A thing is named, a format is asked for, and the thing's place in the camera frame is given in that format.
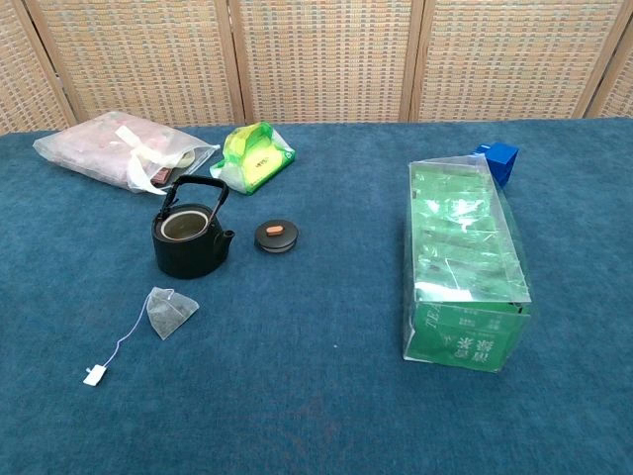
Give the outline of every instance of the tea bag string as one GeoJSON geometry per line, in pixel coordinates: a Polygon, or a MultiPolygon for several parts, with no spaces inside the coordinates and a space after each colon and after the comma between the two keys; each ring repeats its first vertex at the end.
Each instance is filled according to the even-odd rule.
{"type": "MultiPolygon", "coordinates": [[[[174,295],[174,289],[165,289],[167,291],[170,292],[169,297],[167,297],[167,300],[171,299],[171,296],[174,295]]],[[[149,302],[149,297],[151,296],[151,292],[149,292],[147,294],[147,297],[145,297],[145,301],[142,303],[142,308],[140,309],[140,313],[138,314],[138,318],[136,319],[136,323],[135,325],[132,327],[132,329],[128,332],[128,334],[126,334],[124,337],[120,338],[119,340],[117,340],[117,347],[115,348],[115,352],[112,353],[112,356],[110,356],[110,358],[108,358],[108,361],[106,361],[102,366],[104,367],[108,367],[108,365],[110,364],[110,362],[113,360],[113,358],[117,355],[117,353],[119,352],[119,348],[121,347],[121,343],[123,341],[125,341],[126,339],[128,339],[130,337],[130,335],[132,333],[135,332],[136,327],[138,327],[138,324],[140,323],[140,319],[142,319],[143,314],[145,313],[145,309],[147,308],[147,302],[149,302]]]]}

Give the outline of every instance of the blue carpet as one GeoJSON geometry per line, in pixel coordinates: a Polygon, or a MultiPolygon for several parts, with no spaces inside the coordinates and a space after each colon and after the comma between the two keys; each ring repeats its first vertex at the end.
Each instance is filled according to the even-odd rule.
{"type": "Polygon", "coordinates": [[[0,139],[0,473],[633,473],[633,120],[278,130],[297,161],[228,196],[228,261],[192,281],[154,262],[161,198],[0,139]],[[500,374],[404,362],[407,163],[493,142],[521,148],[540,317],[500,374]],[[272,218],[300,228],[288,254],[253,245],[272,218]],[[165,342],[143,320],[82,384],[154,285],[201,309],[165,342]]]}

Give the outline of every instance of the teapot handle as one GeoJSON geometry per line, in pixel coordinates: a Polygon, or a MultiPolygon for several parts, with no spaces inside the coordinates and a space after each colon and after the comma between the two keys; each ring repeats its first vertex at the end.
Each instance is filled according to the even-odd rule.
{"type": "Polygon", "coordinates": [[[209,222],[211,222],[216,216],[216,213],[218,212],[220,206],[223,205],[226,201],[226,197],[228,196],[228,185],[226,185],[226,183],[219,180],[218,178],[211,178],[209,176],[180,175],[176,179],[176,181],[174,181],[174,184],[167,193],[167,196],[165,196],[165,201],[163,201],[162,203],[162,208],[160,208],[160,213],[158,214],[158,216],[160,217],[160,219],[164,219],[169,215],[169,212],[171,211],[171,205],[174,203],[174,200],[176,198],[178,187],[185,183],[194,183],[198,185],[208,185],[222,188],[220,198],[218,198],[218,203],[216,204],[214,210],[211,213],[211,216],[209,217],[209,222]]]}

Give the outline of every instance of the tea bag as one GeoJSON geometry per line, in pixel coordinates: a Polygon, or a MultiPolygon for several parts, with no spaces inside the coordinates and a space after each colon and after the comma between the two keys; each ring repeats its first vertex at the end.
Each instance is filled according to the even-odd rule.
{"type": "Polygon", "coordinates": [[[178,327],[187,322],[194,312],[199,309],[196,301],[177,293],[174,289],[161,289],[154,287],[145,297],[138,318],[132,329],[123,337],[117,340],[114,353],[103,364],[95,364],[92,369],[86,368],[88,375],[83,380],[84,384],[96,386],[108,369],[108,365],[119,352],[121,343],[128,339],[135,332],[142,316],[147,311],[149,322],[158,335],[165,341],[178,327]]]}
{"type": "Polygon", "coordinates": [[[154,287],[147,301],[147,315],[158,336],[166,340],[199,309],[196,301],[172,289],[154,287]]]}

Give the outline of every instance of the green package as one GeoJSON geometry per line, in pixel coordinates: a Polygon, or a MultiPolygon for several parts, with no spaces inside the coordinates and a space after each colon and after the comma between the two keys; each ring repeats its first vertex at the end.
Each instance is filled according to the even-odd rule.
{"type": "Polygon", "coordinates": [[[211,175],[230,188],[250,195],[295,160],[295,151],[267,122],[239,127],[225,140],[224,159],[211,175]]]}
{"type": "Polygon", "coordinates": [[[486,160],[438,158],[409,171],[404,357],[500,371],[531,299],[486,160]]]}

